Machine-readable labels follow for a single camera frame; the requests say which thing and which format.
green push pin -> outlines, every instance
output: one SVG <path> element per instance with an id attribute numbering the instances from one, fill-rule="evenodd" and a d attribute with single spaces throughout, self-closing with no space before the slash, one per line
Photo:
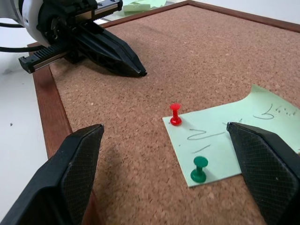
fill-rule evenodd
<path id="1" fill-rule="evenodd" d="M 204 183 L 206 181 L 206 174 L 202 171 L 208 165 L 208 160 L 202 156 L 194 158 L 196 169 L 191 172 L 191 178 L 197 183 Z"/>

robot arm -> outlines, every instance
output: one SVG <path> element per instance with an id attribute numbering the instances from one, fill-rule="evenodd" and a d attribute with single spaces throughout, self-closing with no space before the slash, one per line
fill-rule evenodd
<path id="1" fill-rule="evenodd" d="M 19 59 L 27 72 L 33 73 L 62 57 L 71 62 L 87 57 L 119 75 L 147 74 L 127 43 L 93 22 L 120 11 L 122 0 L 5 1 L 9 3 L 4 7 L 6 15 L 1 15 L 4 10 L 0 15 L 23 25 L 35 40 L 47 47 Z"/>
<path id="2" fill-rule="evenodd" d="M 23 0 L 2 0 L 0 2 L 0 18 L 9 18 L 15 20 L 18 24 L 23 25 L 19 2 Z"/>

handwriting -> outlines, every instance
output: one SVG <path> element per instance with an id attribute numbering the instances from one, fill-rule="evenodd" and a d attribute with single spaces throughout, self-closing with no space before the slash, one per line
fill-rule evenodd
<path id="1" fill-rule="evenodd" d="M 242 120 L 243 120 L 243 118 L 242 119 L 240 119 L 239 121 L 238 121 L 238 123 L 241 123 L 242 122 Z M 223 123 L 224 125 L 227 125 L 227 123 Z"/>
<path id="2" fill-rule="evenodd" d="M 280 109 L 281 107 L 282 107 L 282 106 L 278 107 L 277 109 L 275 109 L 275 111 L 277 111 L 277 110 Z M 279 110 L 278 112 L 280 112 L 280 110 Z"/>
<path id="3" fill-rule="evenodd" d="M 267 118 L 262 118 L 262 117 L 258 117 L 258 116 L 253 116 L 253 117 L 255 117 L 257 119 L 262 119 L 262 120 L 271 120 L 271 119 L 273 119 L 274 115 L 272 115 L 271 113 L 268 113 L 272 109 L 272 107 L 273 107 L 273 104 L 271 104 L 271 107 L 270 107 L 270 109 L 268 109 L 268 111 L 266 111 L 265 113 L 261 114 L 262 116 L 268 115 L 270 117 L 267 117 Z"/>
<path id="4" fill-rule="evenodd" d="M 222 133 L 218 133 L 218 134 L 214 134 L 214 135 L 209 135 L 209 136 L 206 136 L 206 137 L 192 138 L 192 137 L 196 137 L 196 136 L 198 136 L 198 135 L 203 135 L 203 134 L 206 133 L 206 131 L 205 131 L 205 130 L 196 130 L 196 129 L 190 129 L 190 130 L 191 130 L 191 131 L 198 131 L 198 132 L 200 132 L 200 133 L 188 137 L 187 139 L 188 139 L 189 141 L 198 141 L 198 140 L 202 140 L 202 139 L 205 139 L 205 138 L 214 137 L 214 136 L 217 136 L 217 135 L 222 135 L 222 134 L 225 133 L 225 132 L 222 132 Z"/>
<path id="5" fill-rule="evenodd" d="M 201 148 L 201 149 L 200 149 L 200 150 L 198 150 L 198 151 L 194 151 L 194 152 L 191 152 L 191 153 L 192 153 L 192 154 L 198 153 L 198 152 L 202 151 L 203 149 L 206 149 L 206 148 L 208 148 L 209 146 L 211 146 L 211 144 L 209 144 L 209 145 L 207 145 L 207 146 L 205 146 L 205 147 Z"/>

push pin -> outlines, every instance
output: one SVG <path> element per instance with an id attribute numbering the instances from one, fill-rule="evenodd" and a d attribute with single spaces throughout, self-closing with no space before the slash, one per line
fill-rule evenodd
<path id="1" fill-rule="evenodd" d="M 170 122 L 173 126 L 179 126 L 182 123 L 181 118 L 178 116 L 178 110 L 180 109 L 181 105 L 178 103 L 173 103 L 170 106 L 170 109 L 173 110 L 173 117 L 171 118 Z"/>
<path id="2" fill-rule="evenodd" d="M 202 171 L 208 165 L 208 160 L 202 156 L 194 158 L 196 169 L 191 172 L 191 178 L 197 183 L 204 183 L 206 181 L 206 174 Z"/>

green sticky note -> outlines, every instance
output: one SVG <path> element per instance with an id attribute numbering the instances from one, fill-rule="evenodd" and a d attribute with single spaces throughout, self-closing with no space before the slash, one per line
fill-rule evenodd
<path id="1" fill-rule="evenodd" d="M 195 169 L 197 156 L 208 159 L 203 169 L 205 183 L 240 174 L 230 135 L 228 122 L 239 122 L 278 134 L 295 152 L 300 152 L 300 110 L 266 89 L 252 85 L 243 100 L 213 108 L 180 115 L 182 124 L 170 124 L 171 117 L 163 121 L 181 170 L 189 187 L 201 185 L 190 174 Z"/>
<path id="2" fill-rule="evenodd" d="M 129 4 L 123 6 L 124 12 L 144 12 L 151 9 L 150 4 Z"/>
<path id="3" fill-rule="evenodd" d="M 150 8 L 153 7 L 162 7 L 166 3 L 166 0 L 124 0 L 123 5 L 129 5 L 129 4 L 141 4 L 141 5 L 150 5 Z"/>

